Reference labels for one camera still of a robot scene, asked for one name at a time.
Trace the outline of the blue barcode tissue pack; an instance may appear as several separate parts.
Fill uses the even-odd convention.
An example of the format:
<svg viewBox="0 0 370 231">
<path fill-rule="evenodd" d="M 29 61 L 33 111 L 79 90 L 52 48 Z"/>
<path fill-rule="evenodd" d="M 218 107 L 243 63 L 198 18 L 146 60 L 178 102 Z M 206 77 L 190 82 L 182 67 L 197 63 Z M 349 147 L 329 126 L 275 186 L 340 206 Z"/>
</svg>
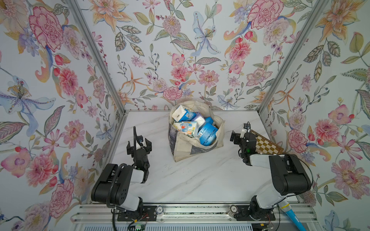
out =
<svg viewBox="0 0 370 231">
<path fill-rule="evenodd" d="M 197 138 L 203 146 L 210 146 L 217 138 L 218 128 L 210 123 L 205 123 L 199 130 Z"/>
</svg>

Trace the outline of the colourful tissue pack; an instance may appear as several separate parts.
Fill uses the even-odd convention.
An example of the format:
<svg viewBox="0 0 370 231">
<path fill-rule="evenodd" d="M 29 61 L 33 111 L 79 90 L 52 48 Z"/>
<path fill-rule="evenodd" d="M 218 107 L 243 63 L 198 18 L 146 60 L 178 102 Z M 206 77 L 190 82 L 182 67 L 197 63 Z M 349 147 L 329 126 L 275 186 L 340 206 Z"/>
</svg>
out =
<svg viewBox="0 0 370 231">
<path fill-rule="evenodd" d="M 199 127 L 196 122 L 193 122 L 193 121 L 174 122 L 173 126 L 179 132 L 191 138 L 195 138 L 198 135 Z"/>
</svg>

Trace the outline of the blue white floral tissue pack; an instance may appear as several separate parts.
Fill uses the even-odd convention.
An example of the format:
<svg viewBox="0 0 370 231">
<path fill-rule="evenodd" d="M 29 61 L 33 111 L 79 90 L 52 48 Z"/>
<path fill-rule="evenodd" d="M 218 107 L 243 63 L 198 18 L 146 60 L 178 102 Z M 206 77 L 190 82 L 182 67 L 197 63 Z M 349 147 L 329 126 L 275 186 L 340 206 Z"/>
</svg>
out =
<svg viewBox="0 0 370 231">
<path fill-rule="evenodd" d="M 206 117 L 205 118 L 205 122 L 206 123 L 209 123 L 209 124 L 211 124 L 211 125 L 215 125 L 215 122 L 214 122 L 214 120 L 211 118 L 211 117 Z"/>
</svg>

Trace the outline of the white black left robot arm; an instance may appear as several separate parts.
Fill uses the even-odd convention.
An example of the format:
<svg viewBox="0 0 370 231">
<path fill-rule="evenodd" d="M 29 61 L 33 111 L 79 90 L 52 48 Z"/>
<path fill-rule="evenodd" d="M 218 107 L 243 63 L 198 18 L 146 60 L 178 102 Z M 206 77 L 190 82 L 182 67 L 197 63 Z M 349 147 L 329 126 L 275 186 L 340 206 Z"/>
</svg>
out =
<svg viewBox="0 0 370 231">
<path fill-rule="evenodd" d="M 148 155 L 152 151 L 152 143 L 138 135 L 136 127 L 133 127 L 133 133 L 134 144 L 128 143 L 126 151 L 134 163 L 107 164 L 92 189 L 91 200 L 121 212 L 142 214 L 143 199 L 130 194 L 129 187 L 132 183 L 144 184 L 147 181 L 150 168 Z"/>
</svg>

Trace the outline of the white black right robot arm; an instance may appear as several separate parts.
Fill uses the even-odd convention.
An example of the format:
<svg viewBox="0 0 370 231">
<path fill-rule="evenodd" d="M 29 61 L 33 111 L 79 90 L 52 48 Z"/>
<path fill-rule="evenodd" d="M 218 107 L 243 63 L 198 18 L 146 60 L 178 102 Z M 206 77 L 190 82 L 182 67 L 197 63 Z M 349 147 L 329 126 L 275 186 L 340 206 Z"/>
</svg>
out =
<svg viewBox="0 0 370 231">
<path fill-rule="evenodd" d="M 238 154 L 248 166 L 261 167 L 270 171 L 272 183 L 253 196 L 246 215 L 261 220 L 272 212 L 276 205 L 283 207 L 286 198 L 307 192 L 312 181 L 300 159 L 293 155 L 267 155 L 256 153 L 256 135 L 243 129 L 232 132 L 230 141 L 240 147 Z"/>
</svg>

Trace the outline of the cream canvas tote bag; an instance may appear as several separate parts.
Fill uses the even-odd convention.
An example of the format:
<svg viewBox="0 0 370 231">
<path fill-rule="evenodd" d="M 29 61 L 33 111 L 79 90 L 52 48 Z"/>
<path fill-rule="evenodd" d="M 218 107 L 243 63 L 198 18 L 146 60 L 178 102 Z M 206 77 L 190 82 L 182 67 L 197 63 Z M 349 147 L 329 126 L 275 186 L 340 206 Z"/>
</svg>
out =
<svg viewBox="0 0 370 231">
<path fill-rule="evenodd" d="M 186 101 L 169 114 L 168 139 L 175 162 L 224 146 L 225 121 L 210 106 Z"/>
</svg>

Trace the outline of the purple tissue pack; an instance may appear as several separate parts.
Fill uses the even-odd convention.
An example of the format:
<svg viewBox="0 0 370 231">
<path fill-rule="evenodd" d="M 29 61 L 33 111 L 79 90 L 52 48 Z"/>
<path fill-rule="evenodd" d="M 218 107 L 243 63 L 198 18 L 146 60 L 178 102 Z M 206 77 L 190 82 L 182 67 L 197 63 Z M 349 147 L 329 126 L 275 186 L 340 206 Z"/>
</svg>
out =
<svg viewBox="0 0 370 231">
<path fill-rule="evenodd" d="M 205 118 L 199 112 L 196 113 L 196 116 L 192 119 L 192 121 L 196 122 L 199 128 L 201 128 L 206 123 Z"/>
</svg>

